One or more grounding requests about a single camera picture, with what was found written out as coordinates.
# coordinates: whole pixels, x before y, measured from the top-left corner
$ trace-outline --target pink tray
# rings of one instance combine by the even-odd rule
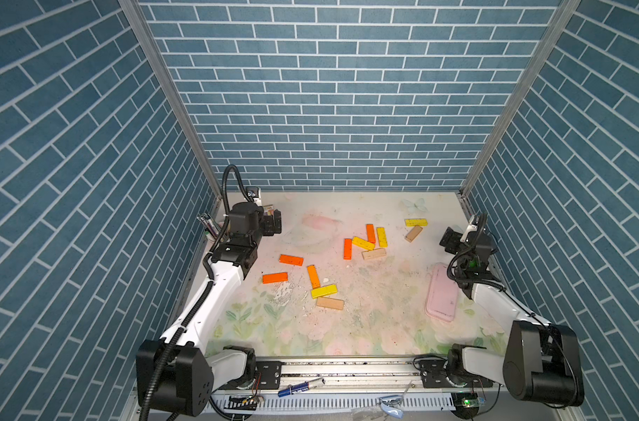
[[[429,282],[425,313],[436,319],[453,321],[460,289],[458,284],[446,275],[447,267],[443,263],[437,263],[432,268],[432,280]]]

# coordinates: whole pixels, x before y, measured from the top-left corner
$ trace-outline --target aluminum frame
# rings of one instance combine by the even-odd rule
[[[196,156],[203,174],[207,177],[207,182],[210,183],[210,187],[214,191],[214,195],[217,198],[221,198],[220,185],[216,180],[212,164],[210,164],[210,160],[207,158],[205,148],[202,146],[202,142],[198,137],[196,128],[191,122],[191,118],[189,117],[184,102],[181,100],[179,91],[172,81],[170,71],[165,65],[163,55],[160,54],[160,49],[154,40],[151,28],[144,17],[144,13],[141,11],[138,0],[119,0],[119,3],[123,9],[123,14],[125,14],[127,21],[130,23],[132,32],[134,32],[137,37],[137,41],[139,41],[139,46],[141,46],[144,55],[146,55],[146,59],[151,66],[151,70],[153,71],[156,79],[158,79],[160,88],[163,89],[163,92],[165,93],[167,102],[170,104],[170,107],[172,107],[172,111],[174,112],[174,115],[186,136],[186,140],[193,151],[193,155]]]
[[[537,75],[542,70],[542,67],[544,67],[544,63],[546,63],[551,51],[553,51],[553,47],[556,46],[558,39],[563,34],[563,30],[568,25],[574,11],[577,10],[577,6],[580,1],[581,0],[561,0],[560,5],[553,13],[553,16],[551,16],[546,32],[542,36],[540,42],[537,43],[531,60],[528,62],[523,74],[516,83],[516,88],[509,96],[509,99],[507,99],[507,103],[495,122],[493,130],[486,139],[483,149],[479,152],[474,165],[472,165],[472,168],[469,170],[469,174],[467,174],[467,178],[460,186],[460,194],[463,197],[467,197],[469,195],[474,184],[476,184],[476,181],[479,180],[483,169],[488,164],[490,157],[500,144],[504,133],[507,131],[509,124],[511,124],[516,112],[518,111],[518,107],[521,106],[521,103],[528,94],[528,91],[537,78]]]

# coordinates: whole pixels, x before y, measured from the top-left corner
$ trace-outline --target brick wall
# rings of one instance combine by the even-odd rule
[[[116,0],[0,0],[0,420],[121,414],[211,201]]]
[[[558,1],[142,4],[218,172],[456,191]]]
[[[471,202],[517,295],[577,332],[585,416],[639,420],[639,0],[582,0]]]

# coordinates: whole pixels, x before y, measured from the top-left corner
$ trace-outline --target black cable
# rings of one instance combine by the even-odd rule
[[[214,401],[212,396],[210,396],[210,405],[212,406],[212,409],[214,409],[214,412],[216,412],[217,415],[229,421],[245,421],[252,415],[252,414],[228,414],[216,405],[216,402]]]
[[[141,409],[139,410],[139,420],[147,421],[149,418],[149,411],[151,410],[151,399],[153,398],[153,394],[158,387],[158,382],[160,381],[160,375],[163,373],[163,369],[167,365],[168,360],[170,359],[170,354],[174,349],[174,346],[177,345],[177,341],[179,341],[179,337],[184,333],[184,328],[179,327],[177,331],[172,336],[172,339],[165,346],[163,353],[158,358],[156,362],[156,367],[153,370],[153,374],[151,375],[151,380],[148,383],[146,393],[144,394],[144,401],[141,403]]]
[[[451,259],[450,263],[448,264],[448,267],[446,268],[446,275],[453,281],[457,282],[457,283],[461,283],[461,282],[465,282],[465,283],[469,283],[469,284],[474,284],[474,283],[480,283],[483,285],[488,285],[491,286],[495,289],[497,289],[498,291],[504,291],[506,290],[506,287],[504,285],[502,285],[501,283],[496,282],[496,280],[484,280],[484,279],[470,279],[470,278],[460,278],[459,276],[456,276],[456,274],[453,272],[453,265],[460,260],[460,258],[462,257],[463,259],[465,259],[463,256],[465,256],[466,254],[471,253],[475,248],[476,248],[476,244],[478,244],[479,242],[479,237],[481,236],[481,233],[483,232],[483,230],[485,229],[486,224],[488,223],[488,214],[483,213],[481,215],[479,215],[479,221],[476,225],[476,235],[474,236],[474,239],[471,241],[471,243],[469,245],[467,245],[467,248],[464,249],[463,251],[457,253],[453,259]]]
[[[491,412],[491,410],[495,407],[495,404],[498,402],[498,400],[500,399],[500,389],[502,388],[502,385],[500,383],[498,383],[498,396],[495,398],[495,401],[493,402],[493,405],[491,405],[490,408],[488,408],[487,411],[483,411],[479,414],[476,414],[472,419],[476,418],[477,416],[480,415],[484,415],[484,414],[488,414],[489,412]]]
[[[458,260],[460,260],[461,257],[463,257],[464,255],[468,254],[469,252],[471,252],[472,250],[474,250],[474,248],[476,247],[476,244],[479,241],[479,236],[481,235],[483,229],[485,228],[486,224],[488,221],[488,214],[481,214],[479,216],[479,223],[476,225],[476,235],[474,236],[473,241],[471,242],[471,244],[468,246],[468,248],[466,248],[465,250],[457,253],[453,259],[451,259],[450,263],[448,264],[448,267],[446,268],[446,275],[453,281],[455,282],[466,282],[466,283],[470,283],[470,284],[474,284],[474,283],[480,283],[483,285],[487,285],[487,286],[491,286],[495,289],[497,289],[498,291],[504,293],[512,302],[514,302],[514,304],[516,304],[521,310],[523,310],[524,313],[526,313],[527,315],[529,315],[530,317],[532,317],[537,323],[539,323],[540,325],[542,325],[542,327],[544,327],[547,332],[549,333],[549,336],[551,336],[551,341],[556,345],[556,347],[560,350],[561,355],[563,357],[564,362],[566,363],[566,365],[568,366],[569,370],[570,370],[570,374],[572,375],[572,381],[574,382],[574,394],[573,396],[570,398],[570,400],[568,401],[568,403],[566,403],[565,405],[562,406],[553,406],[553,405],[549,405],[548,403],[544,403],[547,407],[549,408],[553,408],[553,409],[564,409],[567,408],[568,406],[572,405],[574,403],[574,401],[577,399],[577,397],[579,396],[579,386],[577,383],[577,375],[575,375],[574,370],[572,370],[572,365],[570,364],[568,357],[566,356],[565,352],[563,351],[563,346],[560,344],[560,342],[558,341],[558,339],[556,338],[556,336],[554,335],[554,332],[551,330],[550,326],[545,325],[542,321],[540,321],[534,314],[534,312],[532,311],[528,311],[528,309],[524,308],[514,297],[512,297],[511,295],[509,295],[509,293],[507,292],[507,288],[498,282],[494,282],[491,280],[482,280],[482,279],[469,279],[469,278],[459,278],[457,276],[455,276],[455,273],[453,272],[453,265],[454,263],[456,263]]]
[[[446,361],[446,358],[443,358],[442,356],[438,356],[436,354],[422,354],[422,355],[418,355],[415,358],[413,358],[412,364],[413,364],[413,368],[415,368],[416,370],[420,371],[422,370],[422,368],[420,366],[416,366],[415,363],[418,361],[424,361],[424,360],[440,360],[440,361]]]
[[[222,180],[221,180],[221,195],[222,195],[222,198],[223,198],[223,201],[224,201],[224,211],[226,213],[226,217],[224,219],[224,223],[223,223],[223,225],[221,227],[221,230],[219,231],[219,235],[217,236],[217,238],[214,241],[214,244],[212,245],[210,250],[207,252],[207,256],[206,256],[207,260],[209,260],[209,257],[211,257],[211,255],[214,253],[214,250],[220,244],[221,239],[225,235],[226,229],[228,228],[228,225],[229,225],[229,214],[231,213],[231,208],[229,206],[228,195],[226,194],[226,187],[228,185],[229,173],[231,171],[233,173],[235,173],[235,178],[237,180],[238,187],[240,189],[240,193],[242,193],[242,196],[247,201],[254,202],[254,199],[248,196],[247,190],[245,189],[245,186],[242,183],[242,178],[240,177],[240,171],[237,169],[237,167],[235,165],[232,165],[232,164],[228,165],[226,167],[226,169],[224,170],[224,174],[223,174],[223,177],[222,177]],[[179,337],[184,333],[184,331],[185,331],[184,328],[189,325],[189,323],[191,322],[193,317],[196,315],[197,311],[200,309],[200,307],[203,305],[203,303],[207,299],[207,296],[210,294],[210,291],[212,290],[212,287],[214,286],[214,271],[212,270],[211,265],[207,265],[206,266],[206,270],[207,270],[207,275],[208,275],[210,281],[207,282],[207,286],[205,287],[205,291],[203,291],[202,294],[200,294],[200,297],[198,298],[196,303],[193,305],[193,307],[191,307],[191,310],[186,315],[184,320],[181,322],[181,326],[182,327],[179,327],[177,329],[177,331],[172,336],[172,339],[168,342],[167,345],[165,345],[165,349],[163,349],[163,353],[160,355],[160,358],[158,358],[158,361],[156,361],[156,366],[155,366],[154,372],[153,372],[153,374],[151,376],[151,380],[149,381],[149,384],[147,386],[146,394],[144,395],[144,402],[142,403],[141,410],[139,411],[139,421],[147,421],[148,420],[149,411],[151,409],[151,399],[153,398],[153,395],[154,395],[154,393],[156,391],[156,388],[158,387],[158,382],[160,381],[160,375],[163,373],[163,369],[167,365],[167,363],[169,361],[169,358],[170,358],[170,355],[171,355],[172,351],[174,350],[174,347],[177,345],[177,342],[179,341]],[[210,403],[213,403],[213,402],[214,402],[214,400],[210,396]],[[178,412],[174,412],[174,413],[172,413],[172,415],[170,415],[167,418],[167,420],[168,421],[173,421],[178,416],[179,416],[179,413]],[[246,420],[248,417],[250,417],[250,416],[247,415],[241,421]]]

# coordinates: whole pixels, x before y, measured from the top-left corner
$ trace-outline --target floral tablecloth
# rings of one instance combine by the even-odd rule
[[[231,203],[240,199],[233,195]],[[265,238],[259,258],[220,318],[207,355],[227,345],[249,346],[260,356],[445,354],[453,343],[503,354],[506,335],[483,308],[459,291],[455,319],[425,314],[432,267],[448,263],[439,240],[447,226],[467,224],[453,193],[268,193],[265,204],[282,212],[281,235]],[[405,218],[429,225],[409,243]],[[365,225],[383,226],[388,256],[364,261],[353,246],[343,259],[343,239],[366,238]],[[278,262],[280,254],[305,259]],[[332,298],[344,310],[315,306],[307,265],[322,285],[336,284]],[[263,274],[288,272],[289,281],[262,284]]]

